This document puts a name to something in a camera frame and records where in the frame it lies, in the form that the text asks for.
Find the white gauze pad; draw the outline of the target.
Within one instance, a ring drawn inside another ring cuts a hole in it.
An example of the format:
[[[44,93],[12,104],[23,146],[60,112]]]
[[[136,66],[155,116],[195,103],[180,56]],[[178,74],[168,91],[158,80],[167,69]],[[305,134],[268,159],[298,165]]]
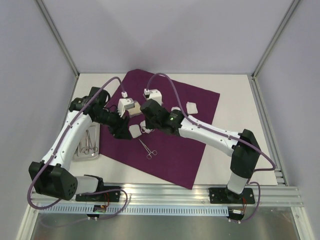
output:
[[[149,129],[146,127],[146,121],[142,121],[140,124],[140,131],[142,133],[145,133],[145,134],[150,134],[151,132],[154,132],[155,130],[154,129]]]
[[[186,110],[189,115],[198,114],[197,104],[195,102],[187,102],[186,103]]]
[[[173,110],[178,110],[178,111],[180,111],[181,109],[180,109],[179,107],[177,107],[177,106],[174,106],[174,107],[171,108],[171,111],[173,111]]]
[[[130,125],[129,132],[130,132],[133,139],[136,139],[142,135],[142,132],[140,130],[140,126],[138,124]]]

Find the long steel tweezers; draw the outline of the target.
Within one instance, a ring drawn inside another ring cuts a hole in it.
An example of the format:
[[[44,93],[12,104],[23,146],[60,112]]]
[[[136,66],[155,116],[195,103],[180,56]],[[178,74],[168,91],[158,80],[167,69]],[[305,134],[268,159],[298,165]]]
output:
[[[87,131],[82,136],[81,141],[79,142],[79,151],[85,155],[88,154],[88,139],[87,139]]]

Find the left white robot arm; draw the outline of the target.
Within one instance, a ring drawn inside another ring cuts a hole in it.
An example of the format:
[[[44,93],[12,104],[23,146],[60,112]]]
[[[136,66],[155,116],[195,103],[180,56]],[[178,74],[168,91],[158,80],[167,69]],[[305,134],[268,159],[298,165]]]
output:
[[[80,140],[92,123],[107,126],[116,139],[132,138],[125,111],[133,108],[135,102],[123,92],[116,109],[110,110],[106,108],[109,97],[106,90],[92,87],[88,95],[77,97],[70,103],[65,123],[54,144],[42,160],[33,161],[29,166],[32,191],[59,200],[70,200],[82,194],[88,194],[95,201],[104,197],[105,188],[99,177],[73,176],[69,169]]]

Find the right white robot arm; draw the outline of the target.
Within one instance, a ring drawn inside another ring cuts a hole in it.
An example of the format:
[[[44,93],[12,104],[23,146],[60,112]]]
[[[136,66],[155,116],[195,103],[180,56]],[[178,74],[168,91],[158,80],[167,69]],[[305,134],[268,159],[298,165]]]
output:
[[[140,107],[146,127],[167,135],[178,136],[209,145],[231,157],[231,175],[225,196],[232,203],[244,196],[244,189],[251,179],[261,155],[261,148],[252,131],[222,130],[184,114],[181,110],[167,111],[157,101],[147,100]]]

